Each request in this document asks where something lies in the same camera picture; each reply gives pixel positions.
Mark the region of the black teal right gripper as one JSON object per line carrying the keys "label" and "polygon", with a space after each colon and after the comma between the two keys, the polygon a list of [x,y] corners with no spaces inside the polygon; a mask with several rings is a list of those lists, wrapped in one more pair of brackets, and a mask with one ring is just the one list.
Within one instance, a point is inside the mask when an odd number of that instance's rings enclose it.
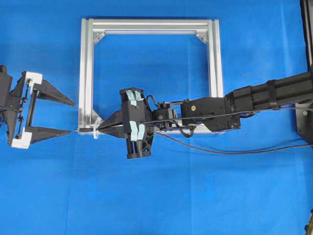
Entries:
{"label": "black teal right gripper", "polygon": [[151,156],[155,131],[147,124],[151,121],[151,111],[143,90],[126,88],[119,93],[121,110],[115,111],[97,130],[102,134],[126,139],[128,159]]}

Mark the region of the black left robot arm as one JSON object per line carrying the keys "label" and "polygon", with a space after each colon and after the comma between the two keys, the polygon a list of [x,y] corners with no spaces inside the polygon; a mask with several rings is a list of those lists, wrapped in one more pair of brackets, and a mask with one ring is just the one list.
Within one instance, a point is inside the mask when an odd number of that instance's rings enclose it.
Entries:
{"label": "black left robot arm", "polygon": [[68,130],[32,126],[36,101],[50,100],[74,106],[75,103],[43,79],[40,73],[23,71],[14,89],[12,77],[0,67],[0,122],[7,126],[7,144],[28,149],[33,143],[70,134]]}

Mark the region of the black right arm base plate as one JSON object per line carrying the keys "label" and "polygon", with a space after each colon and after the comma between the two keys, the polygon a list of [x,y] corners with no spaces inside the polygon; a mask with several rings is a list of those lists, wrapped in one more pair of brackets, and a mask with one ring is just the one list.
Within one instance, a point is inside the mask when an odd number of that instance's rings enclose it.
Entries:
{"label": "black right arm base plate", "polygon": [[295,104],[296,125],[298,134],[308,144],[313,143],[313,103]]}

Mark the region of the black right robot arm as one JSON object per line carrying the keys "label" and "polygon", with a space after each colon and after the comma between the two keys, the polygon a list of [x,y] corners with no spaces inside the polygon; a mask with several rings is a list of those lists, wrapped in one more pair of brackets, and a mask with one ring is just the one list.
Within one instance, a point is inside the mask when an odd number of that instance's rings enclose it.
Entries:
{"label": "black right robot arm", "polygon": [[94,132],[126,140],[129,159],[151,155],[156,130],[178,130],[186,138],[203,124],[211,132],[241,128],[242,118],[252,117],[263,110],[280,110],[283,106],[313,98],[313,73],[298,74],[269,80],[257,86],[236,89],[224,97],[204,97],[177,102],[155,102],[152,95],[144,96],[139,88],[120,90],[121,109],[106,121],[95,124]]}

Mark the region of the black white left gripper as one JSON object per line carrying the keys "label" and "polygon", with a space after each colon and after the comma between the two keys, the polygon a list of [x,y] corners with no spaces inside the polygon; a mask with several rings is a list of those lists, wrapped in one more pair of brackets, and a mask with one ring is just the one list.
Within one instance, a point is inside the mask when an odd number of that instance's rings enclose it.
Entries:
{"label": "black white left gripper", "polygon": [[12,77],[8,75],[4,65],[0,67],[0,116],[7,125],[7,143],[9,146],[27,149],[31,144],[51,138],[62,137],[70,134],[68,130],[60,130],[46,127],[28,126],[22,132],[22,136],[14,138],[17,122],[23,122],[21,112],[27,96],[22,96],[24,86],[38,91],[37,98],[50,100],[74,106],[75,103],[57,88],[43,79],[40,73],[24,71],[22,77],[17,81],[13,90],[11,89]]}

